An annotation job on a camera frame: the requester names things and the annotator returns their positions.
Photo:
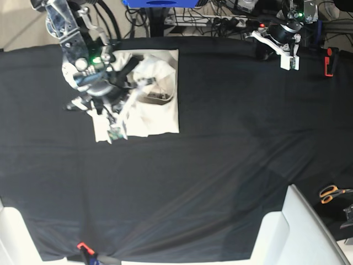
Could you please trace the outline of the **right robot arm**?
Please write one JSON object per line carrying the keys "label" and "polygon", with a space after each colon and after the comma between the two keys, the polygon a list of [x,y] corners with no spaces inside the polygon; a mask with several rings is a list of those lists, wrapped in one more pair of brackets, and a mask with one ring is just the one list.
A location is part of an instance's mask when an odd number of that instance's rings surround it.
{"label": "right robot arm", "polygon": [[130,55],[121,68],[114,43],[105,30],[92,23],[84,1],[31,1],[32,8],[46,13],[46,29],[63,52],[62,73],[78,96],[66,104],[69,111],[88,114],[95,140],[112,143],[127,138],[126,122],[132,106],[154,78],[130,81],[128,76],[145,59]]}

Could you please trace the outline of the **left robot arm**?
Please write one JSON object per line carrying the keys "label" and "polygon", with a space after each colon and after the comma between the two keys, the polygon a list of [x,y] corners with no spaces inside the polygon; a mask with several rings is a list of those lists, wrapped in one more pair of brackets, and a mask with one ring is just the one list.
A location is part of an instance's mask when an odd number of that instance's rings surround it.
{"label": "left robot arm", "polygon": [[260,26],[250,34],[256,40],[257,58],[265,61],[277,55],[282,69],[298,71],[297,52],[302,40],[299,31],[318,20],[316,2],[282,1],[282,7],[276,15],[261,14],[257,20]]}

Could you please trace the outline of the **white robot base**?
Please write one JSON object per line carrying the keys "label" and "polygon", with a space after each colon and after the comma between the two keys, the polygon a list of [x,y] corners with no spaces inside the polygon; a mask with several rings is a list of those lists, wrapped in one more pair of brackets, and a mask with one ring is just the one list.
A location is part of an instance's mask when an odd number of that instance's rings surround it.
{"label": "white robot base", "polygon": [[44,262],[21,213],[1,205],[1,264],[67,264],[67,260]]}
{"label": "white robot base", "polygon": [[250,264],[350,264],[321,218],[293,184],[280,211],[267,213]]}

